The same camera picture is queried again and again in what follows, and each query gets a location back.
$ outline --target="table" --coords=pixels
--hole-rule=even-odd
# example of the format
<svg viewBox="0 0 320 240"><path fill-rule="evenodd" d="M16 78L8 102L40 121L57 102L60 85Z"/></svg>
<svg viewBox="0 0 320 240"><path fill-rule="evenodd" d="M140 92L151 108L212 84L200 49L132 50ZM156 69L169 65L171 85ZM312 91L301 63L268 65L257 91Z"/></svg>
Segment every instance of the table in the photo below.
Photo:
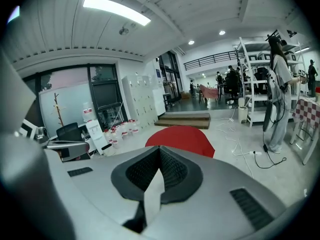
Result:
<svg viewBox="0 0 320 240"><path fill-rule="evenodd" d="M315 98L301 97L298 100L298 103L292 116L295 121L295 126L290 140L290 144L293 144L295 142L295 139L300 129L301 122L305 121L314 128L313 136L311 137L312 144L309 148L308 153L302 161L302 163L305 165L311 157L311 154L313 153L317 141L319 139L320 105L316 103Z"/></svg>

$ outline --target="vent grille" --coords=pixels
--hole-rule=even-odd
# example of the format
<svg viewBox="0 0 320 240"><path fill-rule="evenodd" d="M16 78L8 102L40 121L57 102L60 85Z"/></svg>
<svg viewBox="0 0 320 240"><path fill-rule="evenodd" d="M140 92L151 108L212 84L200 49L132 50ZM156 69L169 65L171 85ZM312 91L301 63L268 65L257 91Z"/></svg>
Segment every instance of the vent grille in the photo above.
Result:
<svg viewBox="0 0 320 240"><path fill-rule="evenodd" d="M244 188L232 190L230 194L256 231L273 221L272 216Z"/></svg>

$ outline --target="white floor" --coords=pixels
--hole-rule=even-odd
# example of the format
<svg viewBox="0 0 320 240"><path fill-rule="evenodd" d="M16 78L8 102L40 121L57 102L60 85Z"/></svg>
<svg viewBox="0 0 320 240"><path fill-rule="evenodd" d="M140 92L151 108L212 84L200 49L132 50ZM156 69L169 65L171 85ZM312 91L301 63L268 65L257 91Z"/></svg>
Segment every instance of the white floor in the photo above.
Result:
<svg viewBox="0 0 320 240"><path fill-rule="evenodd" d="M236 143L232 140L226 140L225 134L215 128L221 123L227 123L228 120L212 120L208 130L202 130L211 145L215 149L214 159L219 159L234 165L238 169L251 176L243 156L234 156L232 150ZM302 159L308 152L310 146L310 138L301 141L297 140L297 145L290 145L289 141L293 132L294 123L290 122L287 128L287 135L282 145L281 154L269 153L271 159L277 163L286 157L286 161L269 169L261 169L257 167L253 155L245 155L247 163L252 171L255 180L263 184L265 187L274 192L288 207L298 200L305 198L304 190L307 194L311 192L313 184L318 176L320 169L320 145L317 144L314 152L306 165L302 164ZM116 154L125 153L131 150L143 148L150 136L157 131L164 129L161 126L152 126L142 131L139 137L131 137L123 142L119 149L111 149L110 152ZM250 151L262 152L262 155L256 156L257 163L261 167L269 167L272 162L267 154L263 151L263 131L262 125L253 125L249 128L249 123L239 124L236 120L233 124L220 125L219 129L227 132L228 139L239 139L243 153ZM264 140L268 143L272 132L264 135ZM237 148L235 154L240 153L240 147Z"/></svg>

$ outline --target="white cabinet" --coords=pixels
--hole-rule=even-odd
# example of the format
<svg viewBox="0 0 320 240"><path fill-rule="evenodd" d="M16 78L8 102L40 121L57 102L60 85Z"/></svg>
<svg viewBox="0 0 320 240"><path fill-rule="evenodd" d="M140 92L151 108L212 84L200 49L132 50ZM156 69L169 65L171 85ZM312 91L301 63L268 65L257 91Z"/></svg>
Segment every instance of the white cabinet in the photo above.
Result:
<svg viewBox="0 0 320 240"><path fill-rule="evenodd" d="M131 119L138 120L142 130L153 126L158 116L149 77L127 75L122 86Z"/></svg>

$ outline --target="white shelving unit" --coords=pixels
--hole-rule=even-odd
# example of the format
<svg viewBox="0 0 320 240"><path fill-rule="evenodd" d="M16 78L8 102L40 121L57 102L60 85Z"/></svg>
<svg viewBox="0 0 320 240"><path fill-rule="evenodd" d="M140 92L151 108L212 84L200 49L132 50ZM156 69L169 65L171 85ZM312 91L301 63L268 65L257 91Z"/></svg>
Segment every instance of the white shelving unit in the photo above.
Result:
<svg viewBox="0 0 320 240"><path fill-rule="evenodd" d="M246 74L249 74L250 76L250 81L244 82L244 84L250 84L251 85L251 94L246 95L246 91L243 90L243 97L244 99L248 98L246 100L246 104L251 101L252 106L251 106L251 111L248 113L248 121L250 122L250 127L252 127L253 123L255 122L263 122L265 120L265 114L266 111L255 111L255 102L260 102L260 101L267 101L268 97L266 94L254 94L255 93L255 88L254 84L263 84L266 83L265 80L254 80L254 72L252 67L265 67L268 68L270 65L270 61L267 59L264 60L249 60L249 55L248 53L254 53L254 52L263 52L263 51L270 51L270 45L268 41L249 41L249 42L243 42L243 39L240 37L240 43L238 47L236 48L239 53L244 53L245 59L242 59L242 63L246 66L248 69L245 71ZM284 46L282 49L284 52L290 51L294 48L300 48L299 44L294 44L294 43L288 43L286 46ZM295 60L288 60L288 65L289 66L296 66L298 64L303 64L303 67L305 67L304 64L304 58L301 53L302 61L295 61ZM298 86L295 89L295 94L292 95L292 100L297 101L299 97L299 92Z"/></svg>

